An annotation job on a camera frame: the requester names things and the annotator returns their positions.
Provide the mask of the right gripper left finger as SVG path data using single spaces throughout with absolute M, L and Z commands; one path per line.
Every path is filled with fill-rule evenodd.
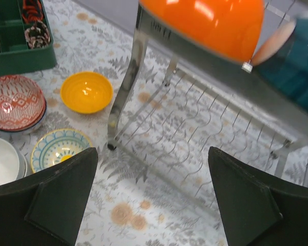
M 91 147 L 0 186 L 0 245 L 75 245 L 98 165 Z

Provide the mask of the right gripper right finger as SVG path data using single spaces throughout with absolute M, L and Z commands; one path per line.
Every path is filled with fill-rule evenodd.
M 216 147 L 208 166 L 228 245 L 308 245 L 308 188 Z

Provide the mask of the cream bowl with teal stripes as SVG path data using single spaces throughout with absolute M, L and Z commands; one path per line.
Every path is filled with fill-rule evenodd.
M 90 138 L 74 129 L 57 129 L 44 135 L 34 146 L 30 166 L 33 173 L 44 170 L 92 147 Z

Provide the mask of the white ribbed bowl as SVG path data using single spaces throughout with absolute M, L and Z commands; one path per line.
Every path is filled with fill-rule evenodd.
M 16 179 L 19 180 L 28 175 L 28 163 L 27 163 L 25 156 L 21 154 L 19 150 L 17 150 L 17 154 L 19 157 L 20 166 L 19 166 L 18 175 Z
M 13 145 L 0 138 L 0 186 L 22 178 L 23 164 Z

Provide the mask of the red and white floral bowl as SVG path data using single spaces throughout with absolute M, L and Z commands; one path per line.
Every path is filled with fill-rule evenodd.
M 43 109 L 41 115 L 38 117 L 38 119 L 31 126 L 28 126 L 24 129 L 18 130 L 18 131 L 4 131 L 3 130 L 3 132 L 13 133 L 13 134 L 18 133 L 18 134 L 22 134 L 22 135 L 30 134 L 30 133 L 38 130 L 42 126 L 42 123 L 43 123 L 43 120 L 46 117 L 46 114 L 47 114 L 47 101 L 45 100 L 44 109 Z

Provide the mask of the blue zigzag red-inside bowl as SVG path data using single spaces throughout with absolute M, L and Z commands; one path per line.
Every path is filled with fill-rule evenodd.
M 33 80 L 22 75 L 0 77 L 0 130 L 21 131 L 43 115 L 45 98 Z

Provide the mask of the yellow bowl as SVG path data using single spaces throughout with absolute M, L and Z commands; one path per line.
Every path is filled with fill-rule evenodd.
M 110 104 L 113 87 L 102 74 L 84 71 L 65 79 L 60 96 L 70 110 L 81 114 L 93 114 Z

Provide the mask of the teal and white bowl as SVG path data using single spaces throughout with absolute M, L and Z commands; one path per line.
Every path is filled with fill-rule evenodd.
M 251 65 L 262 78 L 308 111 L 308 11 L 280 26 Z

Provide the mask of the orange bowl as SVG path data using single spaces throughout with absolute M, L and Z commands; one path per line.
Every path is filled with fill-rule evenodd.
M 249 61 L 257 46 L 264 19 L 264 2 L 140 1 L 151 16 L 152 32 L 165 41 L 179 35 L 224 58 Z

